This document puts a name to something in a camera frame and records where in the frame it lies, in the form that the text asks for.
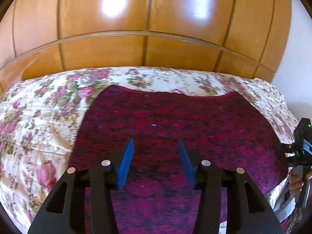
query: red fabric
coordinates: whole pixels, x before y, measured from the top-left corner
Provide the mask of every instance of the red fabric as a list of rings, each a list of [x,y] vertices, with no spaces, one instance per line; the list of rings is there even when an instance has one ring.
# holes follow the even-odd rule
[[[127,137],[134,139],[135,152],[126,184],[112,192],[120,233],[192,232],[200,192],[187,184],[177,151],[180,137],[221,168],[246,169],[264,194],[287,175],[271,125],[237,92],[189,97],[110,86],[86,112],[69,166],[91,168],[121,149]],[[226,203],[224,189],[221,221]],[[91,233],[89,197],[85,208]]]

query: round metal pin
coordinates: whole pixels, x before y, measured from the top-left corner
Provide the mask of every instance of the round metal pin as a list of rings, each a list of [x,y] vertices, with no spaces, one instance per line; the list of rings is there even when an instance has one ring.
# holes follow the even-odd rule
[[[76,169],[74,167],[70,167],[67,169],[67,173],[72,174],[76,171]]]
[[[203,165],[203,166],[210,166],[210,165],[211,165],[211,162],[208,161],[208,160],[202,160],[202,165]]]
[[[110,160],[103,160],[102,161],[103,166],[109,166],[110,165]]]
[[[245,170],[244,170],[243,168],[241,168],[241,167],[238,167],[238,168],[236,169],[236,171],[237,171],[239,174],[245,173]]]

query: wooden panel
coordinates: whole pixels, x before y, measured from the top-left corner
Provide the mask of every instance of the wooden panel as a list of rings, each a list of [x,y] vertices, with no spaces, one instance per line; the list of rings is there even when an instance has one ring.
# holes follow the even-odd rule
[[[146,0],[61,0],[61,36],[109,30],[143,30]]]
[[[16,54],[57,40],[57,0],[16,0]]]
[[[149,37],[146,66],[213,71],[220,50],[197,43]]]
[[[15,0],[0,22],[0,68],[15,58],[12,24]]]
[[[258,77],[270,83],[273,80],[274,72],[259,66],[254,77]]]
[[[226,47],[260,60],[272,19],[273,0],[236,0]]]
[[[143,36],[108,36],[62,44],[66,70],[95,67],[140,66]]]
[[[275,0],[274,15],[269,38],[260,61],[276,71],[282,59],[291,24],[291,0]]]
[[[62,71],[60,51],[58,45],[56,45],[26,56],[4,67],[0,71],[0,83],[5,90],[13,83],[21,80]]]
[[[223,51],[217,72],[252,78],[256,69],[256,62],[252,62],[242,56]]]
[[[223,44],[233,0],[153,0],[151,31]]]

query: dark red floral garment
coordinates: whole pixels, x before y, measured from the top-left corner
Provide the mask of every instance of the dark red floral garment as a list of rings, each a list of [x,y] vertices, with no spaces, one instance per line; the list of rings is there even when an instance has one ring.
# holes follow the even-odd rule
[[[219,167],[243,167],[266,194],[287,175],[286,157],[269,122],[239,93],[190,97],[110,86],[85,113],[69,167],[90,168],[132,137],[135,152],[126,184],[112,192],[120,233],[192,232],[199,191],[187,184],[177,151],[183,137]],[[85,202],[91,233],[90,191]],[[226,190],[221,221],[227,218]]]

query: person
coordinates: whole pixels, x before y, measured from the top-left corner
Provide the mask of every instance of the person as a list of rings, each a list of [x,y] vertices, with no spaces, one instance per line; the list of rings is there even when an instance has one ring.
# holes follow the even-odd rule
[[[299,194],[302,190],[302,186],[303,186],[303,182],[299,181],[299,176],[294,175],[293,170],[291,169],[291,171],[289,172],[289,185],[288,188],[290,190],[290,195],[296,195]],[[312,170],[309,171],[306,176],[306,179],[311,179],[312,178]],[[309,198],[312,194],[312,189],[310,189],[310,193],[309,193]]]

